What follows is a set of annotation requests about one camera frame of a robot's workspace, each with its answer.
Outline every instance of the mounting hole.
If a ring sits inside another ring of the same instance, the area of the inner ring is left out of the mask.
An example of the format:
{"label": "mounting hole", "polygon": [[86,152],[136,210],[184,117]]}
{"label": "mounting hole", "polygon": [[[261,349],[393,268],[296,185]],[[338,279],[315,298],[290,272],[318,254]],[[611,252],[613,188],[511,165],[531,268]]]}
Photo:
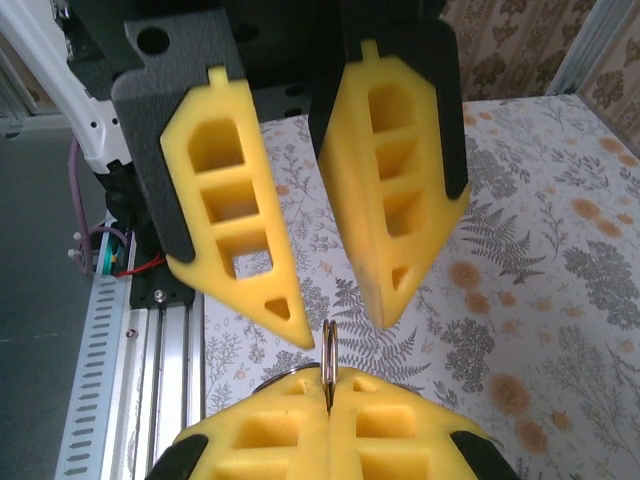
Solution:
{"label": "mounting hole", "polygon": [[289,110],[284,112],[284,116],[286,118],[296,117],[296,116],[298,116],[300,114],[302,114],[302,109],[299,108],[299,107],[293,107],[293,108],[290,108]]}
{"label": "mounting hole", "polygon": [[169,35],[158,27],[148,27],[138,34],[138,48],[147,55],[160,55],[167,51]]}
{"label": "mounting hole", "polygon": [[284,91],[284,94],[287,97],[297,97],[298,95],[301,95],[302,92],[304,92],[304,85],[302,85],[301,83],[296,83],[295,85],[291,85],[290,87],[288,87]]}
{"label": "mounting hole", "polygon": [[258,38],[259,33],[257,25],[243,23],[233,30],[233,38],[238,43],[247,43]]}

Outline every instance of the fern print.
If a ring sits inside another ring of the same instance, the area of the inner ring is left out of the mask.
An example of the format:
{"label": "fern print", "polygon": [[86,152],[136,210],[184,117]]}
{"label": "fern print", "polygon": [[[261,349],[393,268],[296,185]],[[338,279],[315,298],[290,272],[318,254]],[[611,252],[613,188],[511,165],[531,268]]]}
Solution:
{"label": "fern print", "polygon": [[422,390],[410,383],[412,377],[420,374],[429,364],[407,365],[416,346],[417,328],[404,339],[397,338],[399,327],[376,328],[366,317],[360,291],[353,280],[336,278],[335,317],[338,323],[338,345],[348,353],[341,353],[341,363],[380,377],[388,382],[401,385],[412,391]]}
{"label": "fern print", "polygon": [[572,247],[564,252],[565,268],[587,282],[587,296],[607,322],[623,330],[640,327],[640,310],[631,299],[640,297],[631,278],[631,265],[613,245],[587,241],[589,251]]}
{"label": "fern print", "polygon": [[458,394],[450,388],[447,388],[444,382],[433,382],[433,385],[436,387],[436,397],[440,400],[440,405],[454,411],[460,407]]}
{"label": "fern print", "polygon": [[211,411],[217,412],[229,405],[231,392],[228,384],[218,382],[227,373],[230,365],[238,358],[240,337],[223,333],[222,339],[211,337],[205,344],[204,361],[207,366],[208,388],[205,398],[209,399]]}
{"label": "fern print", "polygon": [[322,323],[329,318],[331,300],[328,295],[322,295],[322,290],[313,284],[311,277],[302,281],[300,289],[311,330],[317,332],[322,328]]}
{"label": "fern print", "polygon": [[453,379],[463,381],[462,390],[467,393],[483,391],[482,381],[489,371],[484,356],[495,346],[489,329],[471,318],[454,320],[447,324],[441,339],[455,347],[447,353],[445,364]]}
{"label": "fern print", "polygon": [[640,438],[631,440],[623,433],[628,425],[629,408],[623,404],[621,387],[607,382],[610,371],[604,355],[587,343],[577,326],[560,327],[558,345],[564,352],[547,359],[543,371],[563,389],[581,398],[580,410],[593,425],[594,435],[609,451],[622,450],[631,456],[640,474]]}
{"label": "fern print", "polygon": [[479,205],[478,200],[473,200],[461,220],[462,231],[473,234],[463,238],[476,245],[471,253],[485,257],[501,267],[500,275],[513,276],[514,285],[524,283],[534,275],[541,275],[543,272],[537,270],[535,265],[547,257],[528,255],[531,247],[530,231],[524,237],[516,239],[517,215],[510,215],[503,220],[504,208],[490,213],[491,207],[491,203]]}
{"label": "fern print", "polygon": [[487,188],[495,199],[515,195],[518,189],[513,175],[498,163],[496,156],[488,150],[480,150],[472,137],[467,136],[466,143],[472,194],[477,195],[480,189]]}
{"label": "fern print", "polygon": [[558,252],[560,251],[560,247],[564,244],[569,236],[567,232],[561,231],[564,218],[557,218],[553,213],[553,204],[547,199],[547,196],[542,192],[536,192],[536,197],[542,203],[542,214],[544,218],[542,219],[542,223],[544,223],[548,230],[542,231],[542,235],[549,241],[551,248],[553,248],[555,254],[551,261],[553,262],[556,258],[558,258]]}
{"label": "fern print", "polygon": [[250,342],[249,361],[255,364],[262,363],[265,357],[265,349],[262,345],[267,343],[264,330],[243,315],[236,314],[233,319],[244,324],[242,333]]}
{"label": "fern print", "polygon": [[631,175],[629,169],[622,167],[620,177],[627,182],[626,191],[640,203],[640,178]]}
{"label": "fern print", "polygon": [[609,177],[604,173],[605,168],[600,159],[592,156],[578,157],[576,152],[553,149],[550,158],[553,162],[568,166],[555,180],[572,187],[584,190],[609,188]]}

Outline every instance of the screw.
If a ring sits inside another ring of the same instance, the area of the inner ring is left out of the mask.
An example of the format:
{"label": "screw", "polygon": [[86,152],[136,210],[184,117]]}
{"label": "screw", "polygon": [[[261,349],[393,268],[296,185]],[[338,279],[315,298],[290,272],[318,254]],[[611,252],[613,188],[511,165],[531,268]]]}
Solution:
{"label": "screw", "polygon": [[153,293],[153,298],[155,298],[156,302],[162,303],[167,299],[167,294],[163,290],[156,290]]}

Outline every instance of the yellow foam block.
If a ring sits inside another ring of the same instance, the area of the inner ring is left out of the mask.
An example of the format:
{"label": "yellow foam block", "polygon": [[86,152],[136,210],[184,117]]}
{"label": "yellow foam block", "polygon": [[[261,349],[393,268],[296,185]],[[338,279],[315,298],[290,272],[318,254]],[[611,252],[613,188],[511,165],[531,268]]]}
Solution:
{"label": "yellow foam block", "polygon": [[[171,272],[301,348],[312,348],[296,268],[246,80],[224,67],[186,95],[161,136],[196,252]],[[266,272],[241,278],[243,256]]]}
{"label": "yellow foam block", "polygon": [[475,480],[451,440],[479,426],[415,393],[339,370],[331,416],[320,369],[284,378],[182,432],[208,437],[190,480]]}
{"label": "yellow foam block", "polygon": [[345,67],[318,165],[369,319],[398,321],[469,201],[445,192],[434,87],[397,57]]}

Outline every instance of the table surface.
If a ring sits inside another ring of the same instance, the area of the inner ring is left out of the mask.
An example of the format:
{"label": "table surface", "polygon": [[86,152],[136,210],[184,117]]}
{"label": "table surface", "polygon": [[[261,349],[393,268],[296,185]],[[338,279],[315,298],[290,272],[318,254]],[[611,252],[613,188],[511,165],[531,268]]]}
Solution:
{"label": "table surface", "polygon": [[[365,317],[306,118],[263,126],[316,343],[336,319],[343,365],[477,421],[523,480],[640,478],[640,163],[575,96],[472,103],[465,123],[470,206],[384,331]],[[319,358],[213,299],[205,313],[208,414]]]}

